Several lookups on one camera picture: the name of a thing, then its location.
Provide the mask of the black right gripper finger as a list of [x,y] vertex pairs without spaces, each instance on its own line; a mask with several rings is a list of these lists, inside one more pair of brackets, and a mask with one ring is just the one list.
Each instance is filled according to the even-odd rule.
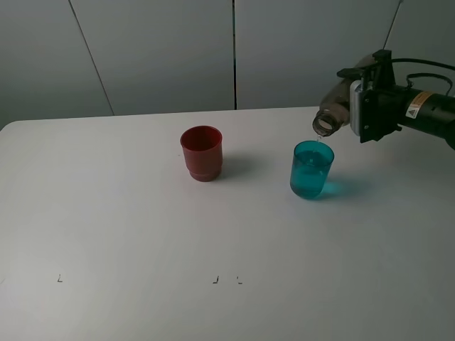
[[361,80],[364,78],[369,69],[369,67],[343,68],[342,70],[339,70],[336,75],[339,78],[346,80]]

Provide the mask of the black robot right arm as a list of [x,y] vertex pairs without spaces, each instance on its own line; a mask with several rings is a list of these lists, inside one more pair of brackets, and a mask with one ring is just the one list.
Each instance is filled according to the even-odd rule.
[[412,63],[454,71],[453,65],[419,58],[393,58],[390,50],[373,53],[373,61],[365,66],[343,68],[337,76],[344,80],[359,81],[358,99],[351,105],[350,113],[357,114],[360,142],[379,141],[384,136],[414,129],[445,140],[454,147],[454,98],[429,90],[413,88],[413,79],[434,77],[454,87],[450,78],[431,72],[417,72],[406,76],[407,84],[395,81],[394,65]]

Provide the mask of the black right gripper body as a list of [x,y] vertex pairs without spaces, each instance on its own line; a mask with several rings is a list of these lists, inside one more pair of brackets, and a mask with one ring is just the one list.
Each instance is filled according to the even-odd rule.
[[360,68],[360,141],[379,141],[395,131],[405,115],[412,82],[396,83],[391,50],[378,50],[373,61]]

